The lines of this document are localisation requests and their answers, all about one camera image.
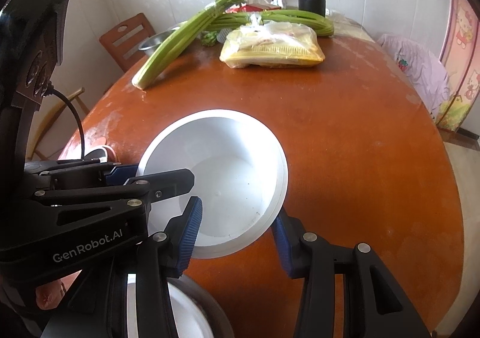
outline cable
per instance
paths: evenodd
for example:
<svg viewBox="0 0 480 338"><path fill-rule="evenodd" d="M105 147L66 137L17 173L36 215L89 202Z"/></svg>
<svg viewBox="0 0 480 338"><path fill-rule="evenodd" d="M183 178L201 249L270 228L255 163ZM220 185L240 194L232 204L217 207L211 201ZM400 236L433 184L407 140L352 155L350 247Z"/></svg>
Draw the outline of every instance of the cable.
<svg viewBox="0 0 480 338"><path fill-rule="evenodd" d="M62 100L65 103L65 105L71 110L71 113L74 114L73 117L77 122L78 133L80 134L80 146L82 148L82 154L80 158L85 159L85 134L83 133L82 120L80 120L80 116L78 115L77 110L75 109L71 101L67 99L67 97L63 93L56 90L53 87L52 83L49 82L49 86L45 91L45 96L48 96L51 94L57 96L60 100Z"/></svg>

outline wooden chair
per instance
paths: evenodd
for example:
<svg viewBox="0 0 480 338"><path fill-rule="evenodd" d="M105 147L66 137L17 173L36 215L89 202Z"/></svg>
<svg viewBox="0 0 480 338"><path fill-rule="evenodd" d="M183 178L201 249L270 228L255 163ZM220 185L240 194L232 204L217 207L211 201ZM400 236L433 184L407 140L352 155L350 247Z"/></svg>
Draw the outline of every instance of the wooden chair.
<svg viewBox="0 0 480 338"><path fill-rule="evenodd" d="M80 89L76 90L74 93L71 95L67 96L67 99L69 99L71 102L75 100L82 111L87 115L90 110L86 106L86 104L80 99L80 95L85 92L85 88L81 87ZM35 135L28 141L27 144L27 153L26 153L26 159L27 161L31 161L32 157L34 154L37 154L37 156L42 160L46 161L48 158L41 153L38 149L37 146L45 136L47 132L49 132L50 128L52 128L53 124L57 121L59 116L62 114L63 110L66 108L66 104L59 100L51 110L45 115L43 120L40 122L40 125L37 128L37 132Z"/></svg>
<svg viewBox="0 0 480 338"><path fill-rule="evenodd" d="M138 26L142 29L130 37L128 34ZM146 38L155 35L155 31L143 13L123 21L104 33L99 41L124 72L130 69L144 55L137 45Z"/></svg>

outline table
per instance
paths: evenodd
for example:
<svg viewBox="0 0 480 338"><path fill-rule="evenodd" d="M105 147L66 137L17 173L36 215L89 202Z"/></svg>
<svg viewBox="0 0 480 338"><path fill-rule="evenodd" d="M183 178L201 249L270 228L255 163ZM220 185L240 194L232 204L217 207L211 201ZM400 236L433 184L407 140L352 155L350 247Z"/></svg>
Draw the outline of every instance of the table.
<svg viewBox="0 0 480 338"><path fill-rule="evenodd" d="M432 330L458 293L463 264L446 150L420 98L376 44L338 36L319 43L326 60L304 69L230 69L218 60L219 45L194 43L146 92L131 85L141 60L83 121L87 146L105 137L121 162L134 163L188 114L224 108L257 118L285 151L287 212L333 244L370 244ZM62 158L78 153L76 134ZM282 271L270 231L231 256L192 260L186 274L217 299L237 338L292 337L302 281ZM337 296L335 336L341 306Z"/></svg>

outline clear plastic bag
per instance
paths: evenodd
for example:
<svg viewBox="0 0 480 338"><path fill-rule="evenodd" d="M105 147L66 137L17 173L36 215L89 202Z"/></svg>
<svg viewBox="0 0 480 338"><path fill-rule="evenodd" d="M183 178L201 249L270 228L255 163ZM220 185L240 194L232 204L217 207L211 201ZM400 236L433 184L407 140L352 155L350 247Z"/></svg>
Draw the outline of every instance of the clear plastic bag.
<svg viewBox="0 0 480 338"><path fill-rule="evenodd" d="M288 22L252 24L233 30L226 37L220 61L231 68L257 64L264 67L310 67L325 59L310 27Z"/></svg>

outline lavender garment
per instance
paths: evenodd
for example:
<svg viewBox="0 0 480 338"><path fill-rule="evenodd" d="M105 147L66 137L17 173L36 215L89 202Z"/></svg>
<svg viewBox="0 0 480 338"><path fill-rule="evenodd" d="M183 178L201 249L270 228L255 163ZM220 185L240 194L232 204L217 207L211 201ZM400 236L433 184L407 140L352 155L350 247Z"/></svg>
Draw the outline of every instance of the lavender garment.
<svg viewBox="0 0 480 338"><path fill-rule="evenodd" d="M425 47L400 36L384 34L378 44L395 60L436 118L440 104L450 97L448 74L442 63Z"/></svg>

